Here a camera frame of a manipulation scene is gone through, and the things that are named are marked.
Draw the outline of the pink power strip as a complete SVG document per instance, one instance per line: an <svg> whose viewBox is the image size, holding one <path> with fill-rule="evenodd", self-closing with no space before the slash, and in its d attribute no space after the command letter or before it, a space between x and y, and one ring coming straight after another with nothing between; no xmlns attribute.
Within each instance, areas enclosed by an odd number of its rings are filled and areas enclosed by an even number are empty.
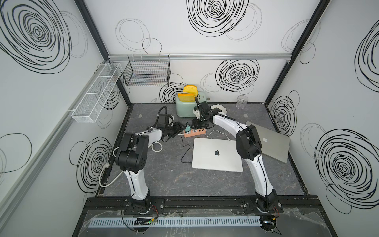
<svg viewBox="0 0 379 237"><path fill-rule="evenodd" d="M194 137L194 136L199 136L199 135L203 135L203 134L205 134L206 131L207 131L206 128L191 129L191 130L188 131L188 132L184 132L183 136L184 136L185 138Z"/></svg>

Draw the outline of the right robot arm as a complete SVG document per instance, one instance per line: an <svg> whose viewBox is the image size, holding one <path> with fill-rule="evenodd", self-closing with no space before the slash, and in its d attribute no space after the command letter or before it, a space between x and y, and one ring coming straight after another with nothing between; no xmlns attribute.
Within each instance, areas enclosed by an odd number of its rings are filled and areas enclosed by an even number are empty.
<svg viewBox="0 0 379 237"><path fill-rule="evenodd" d="M278 196L263 163L262 144L256 127L239 123L224 114L219 107L211 108L205 101L196 101L193 113L201 124L210 122L220 126L236 139L236 151L246 160L255 183L257 209L262 213L274 210Z"/></svg>

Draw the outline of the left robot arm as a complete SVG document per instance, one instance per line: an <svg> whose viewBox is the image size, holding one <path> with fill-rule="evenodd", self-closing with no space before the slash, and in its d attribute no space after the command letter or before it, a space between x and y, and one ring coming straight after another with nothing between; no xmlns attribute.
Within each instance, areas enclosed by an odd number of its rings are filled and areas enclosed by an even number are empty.
<svg viewBox="0 0 379 237"><path fill-rule="evenodd" d="M116 151L115 162L127 177L130 187L130 205L140 213L151 208L151 194L145 181L144 167L148 149L163 138L173 138L185 130L181 122L174 122L171 115L158 115L156 122L140 132L127 132Z"/></svg>

